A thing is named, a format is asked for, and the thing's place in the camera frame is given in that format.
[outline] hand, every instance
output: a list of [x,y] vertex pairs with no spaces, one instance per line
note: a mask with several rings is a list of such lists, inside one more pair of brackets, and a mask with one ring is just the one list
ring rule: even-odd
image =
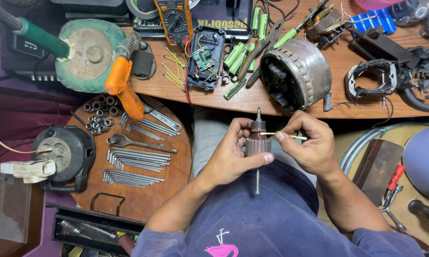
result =
[[[302,145],[289,136],[297,135],[301,129],[309,137]],[[306,172],[324,176],[340,170],[335,158],[333,132],[327,123],[303,111],[297,111],[275,137],[283,151],[294,158]]]
[[221,142],[208,161],[203,171],[196,177],[210,189],[218,185],[233,182],[250,169],[271,163],[272,153],[262,152],[245,157],[240,149],[245,146],[246,138],[251,136],[251,119],[236,118],[232,121]]

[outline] grey pants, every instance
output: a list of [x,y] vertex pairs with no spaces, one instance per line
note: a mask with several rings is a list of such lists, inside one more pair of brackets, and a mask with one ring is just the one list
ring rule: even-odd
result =
[[[194,177],[205,167],[208,160],[211,158],[214,150],[229,128],[231,118],[223,114],[222,110],[206,108],[202,106],[194,106],[194,165],[192,172]],[[280,160],[289,166],[292,166],[305,174],[316,187],[316,175],[311,175],[304,172],[297,162],[285,153],[275,136],[272,140],[272,153],[276,160]]]

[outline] orange multimeter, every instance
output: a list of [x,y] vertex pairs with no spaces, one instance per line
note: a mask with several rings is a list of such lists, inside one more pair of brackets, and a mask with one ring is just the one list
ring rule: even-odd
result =
[[190,40],[194,33],[189,0],[154,0],[154,3],[159,10],[168,43],[184,47],[185,39]]

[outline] red screwdriver handle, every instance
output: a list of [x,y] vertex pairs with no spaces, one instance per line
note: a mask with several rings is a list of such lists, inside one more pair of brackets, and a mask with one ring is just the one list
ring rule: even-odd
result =
[[392,178],[389,181],[389,185],[387,186],[387,188],[390,190],[394,190],[395,185],[397,184],[397,182],[399,182],[399,179],[404,172],[405,172],[405,166],[400,164],[397,165],[397,167],[395,168],[394,174],[392,175]]

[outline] green circuit board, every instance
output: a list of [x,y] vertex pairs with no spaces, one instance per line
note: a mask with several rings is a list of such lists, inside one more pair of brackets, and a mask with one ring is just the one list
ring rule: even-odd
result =
[[194,51],[192,56],[197,63],[199,71],[204,71],[214,65],[214,61],[211,58],[211,53],[206,46]]

